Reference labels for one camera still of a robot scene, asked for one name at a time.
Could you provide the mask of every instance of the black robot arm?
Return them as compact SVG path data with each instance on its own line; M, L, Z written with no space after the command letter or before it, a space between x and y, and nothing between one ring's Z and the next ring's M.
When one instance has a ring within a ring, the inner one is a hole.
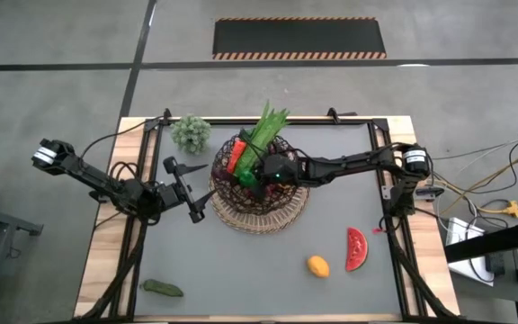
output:
M400 152L401 157L395 157L395 152ZM338 176L373 170L389 171L398 180L390 189L390 199L386 200L388 214L395 217L413 214L413 193L419 181L430 175L426 151L417 144L394 143L334 159L305 156L291 160L284 153L270 155L264 159L258 173L261 184L318 187L329 184Z
M150 185L138 178L117 180L80 158L70 144L60 140L43 139L40 148L31 158L33 166L48 174L69 175L93 189L89 193L95 200L108 197L118 212L137 217L141 221L158 222L161 212L182 203L189 206L189 215L196 223L205 218L205 202L213 195L208 193L194 201L191 187L183 180L183 175L205 166L177 164L174 157L164 160L165 170L173 174L173 184Z

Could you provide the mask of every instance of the orange striped border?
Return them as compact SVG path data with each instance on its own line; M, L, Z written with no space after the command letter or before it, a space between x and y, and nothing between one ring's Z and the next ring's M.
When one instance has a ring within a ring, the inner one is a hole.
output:
M249 18L236 18L227 17L219 18L216 22L248 22L248 21L318 21L318 20L376 20L375 17L249 17Z
M386 59L385 52L235 52L213 54L218 60L296 60L296 59Z

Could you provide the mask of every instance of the concrete floor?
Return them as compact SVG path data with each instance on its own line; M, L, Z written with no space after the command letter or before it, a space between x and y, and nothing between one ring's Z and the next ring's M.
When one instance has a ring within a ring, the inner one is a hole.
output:
M0 64L131 62L147 0L0 1ZM373 15L390 59L518 58L518 0L159 1L144 61L209 60L212 22L222 16ZM74 309L97 205L87 189L31 167L42 138L80 152L115 130L128 71L0 72L0 211L45 224L18 236L22 256L0 280L0 323L66 320ZM432 156L458 154L518 135L518 66L346 67L142 71L131 116L258 114L265 100L293 114L333 106L361 115L411 115ZM106 167L108 140L87 156ZM507 163L507 150L436 163L468 185ZM496 186L512 181L504 175ZM443 196L443 206L453 198ZM518 185L474 197L518 201ZM464 206L451 213L467 219ZM511 224L518 220L505 218ZM473 319L515 322L514 305L462 292Z

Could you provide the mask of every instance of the black floor mat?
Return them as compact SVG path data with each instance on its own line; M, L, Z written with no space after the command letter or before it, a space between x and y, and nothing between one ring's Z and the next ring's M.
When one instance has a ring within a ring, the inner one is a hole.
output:
M374 17L221 18L213 59L384 59Z

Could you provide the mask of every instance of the green vegetable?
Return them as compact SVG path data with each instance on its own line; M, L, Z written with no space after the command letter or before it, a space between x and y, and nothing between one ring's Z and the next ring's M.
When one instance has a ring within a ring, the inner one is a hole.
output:
M248 143L245 152L241 155L237 161L235 168L235 176L240 177L245 171L250 172L255 162L259 158L258 154L263 154L269 143L271 143L277 133L287 125L287 116L289 112L283 109L280 112L275 112L274 109L270 109L269 102L263 109L263 114L259 122L253 129L251 135L251 143Z
M255 179L255 176L251 173L251 171L246 170L243 171L239 177L239 183L244 187L250 187L257 185L257 179Z
M161 283L153 279L147 279L140 287L146 292L161 293L171 297L183 297L183 292L176 285Z
M189 114L171 125L171 138L179 149L199 155L207 146L211 125L201 117Z

